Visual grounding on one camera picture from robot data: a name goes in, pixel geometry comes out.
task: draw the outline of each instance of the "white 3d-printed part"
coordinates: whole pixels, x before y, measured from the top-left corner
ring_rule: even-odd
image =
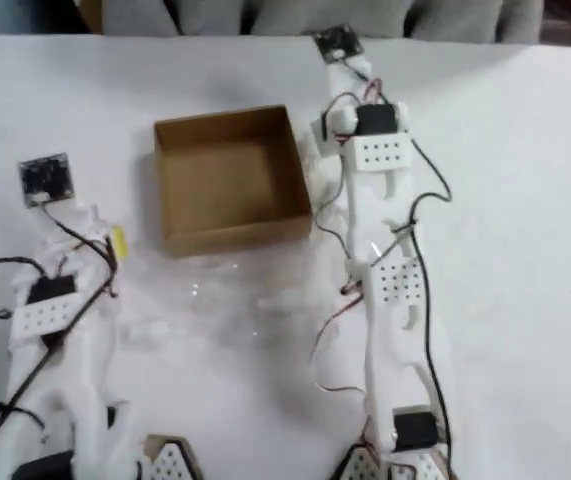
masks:
[[[74,318],[82,300],[81,294],[71,293],[18,307],[12,318],[12,341],[63,330]]]
[[[423,305],[423,276],[415,257],[404,257],[394,261],[387,257],[368,272],[371,293],[377,303],[395,303],[403,305]]]
[[[166,444],[152,464],[152,480],[193,480],[178,445]]]
[[[447,480],[447,476],[429,453],[404,454],[402,462],[416,468],[392,467],[392,480]],[[340,476],[341,480],[379,480],[380,469],[365,447],[355,448]]]
[[[348,170],[387,172],[410,167],[411,141],[407,133],[352,137],[343,146]]]

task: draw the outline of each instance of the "white table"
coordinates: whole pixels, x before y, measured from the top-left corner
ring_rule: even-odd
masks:
[[[421,216],[460,384],[456,469],[473,480],[571,478],[571,49],[366,48],[455,192],[454,204],[426,205]],[[0,256],[30,254],[34,240],[16,163],[66,151],[78,195],[128,232],[124,317],[172,328],[153,354],[119,353],[110,381],[141,407],[144,428],[186,436],[209,479],[327,478],[362,409],[349,394],[309,384],[315,315],[342,302],[330,288],[297,302],[294,318],[280,323],[234,312],[234,304],[227,318],[210,316],[210,303],[192,298],[197,264],[157,252],[151,126],[285,103],[303,135],[327,100],[325,82],[302,38],[0,37]],[[422,167],[417,183],[436,185]],[[233,258],[252,270],[251,256]],[[225,271],[250,290],[256,283]],[[0,274],[0,304],[12,298],[8,280]],[[204,285],[201,298],[228,298],[215,280]],[[7,333],[0,323],[0,393]],[[358,380],[362,340],[359,311],[327,352],[336,381]]]

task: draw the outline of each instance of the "white plastic bracket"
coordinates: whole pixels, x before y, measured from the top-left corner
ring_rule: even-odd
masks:
[[[437,451],[395,455],[391,460],[393,480],[448,480],[444,460]],[[388,480],[369,450],[357,447],[352,451],[340,480]]]
[[[68,200],[52,204],[48,211],[90,241],[104,242],[110,225],[98,218],[95,207],[78,208]],[[110,274],[107,262],[89,247],[62,232],[54,222],[34,209],[45,242],[36,261],[48,276],[72,275],[74,293],[27,304],[38,273],[21,269],[12,282],[17,307],[12,318],[9,347],[12,352],[7,396],[10,397],[47,351],[43,335],[65,329]],[[118,291],[117,284],[112,289]],[[63,449],[74,449],[75,478],[136,478],[138,438],[131,404],[106,388],[105,377],[117,338],[116,315],[120,298],[104,292],[65,339],[65,344],[40,371],[21,397],[19,406],[36,413],[45,423],[64,412],[73,425],[73,440]],[[117,409],[108,425],[107,408]],[[11,478],[22,464],[36,460],[45,449],[42,432],[25,415],[11,415],[0,431],[0,480]]]

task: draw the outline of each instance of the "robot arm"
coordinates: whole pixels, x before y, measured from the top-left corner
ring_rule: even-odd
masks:
[[[335,27],[316,36],[324,58],[330,59],[329,91],[345,100],[335,102],[312,129],[321,155],[338,154],[344,169],[349,207],[346,268],[353,281],[361,282],[368,325],[369,434],[380,460],[392,462],[399,452],[443,442],[447,421],[425,352],[425,314],[430,305],[425,266],[415,248],[420,228],[409,218],[416,196],[407,109],[387,99],[367,102],[376,79],[370,80],[372,67],[362,47],[350,47],[358,40],[346,35],[346,28]],[[363,100],[352,101],[345,92]],[[372,179],[377,177],[385,185],[382,197],[372,190]],[[425,387],[428,405],[398,408],[398,390],[407,368],[417,373]]]
[[[26,267],[13,281],[8,397],[56,351],[19,400],[21,408],[45,420],[48,439],[29,417],[10,415],[0,429],[0,479],[133,480],[138,473],[136,442],[129,436],[133,411],[105,388],[120,310],[114,281],[90,302],[118,262],[111,227],[95,207],[83,208],[72,198],[65,156],[27,162],[21,173],[28,206],[54,202],[46,211],[32,210],[43,238],[35,260],[47,275]],[[70,329],[77,315],[82,318]],[[61,418],[64,426],[56,422]]]

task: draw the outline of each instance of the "open cardboard box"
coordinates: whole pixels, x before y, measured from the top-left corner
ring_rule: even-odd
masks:
[[[172,256],[309,235],[309,196],[285,106],[167,120],[154,130]]]

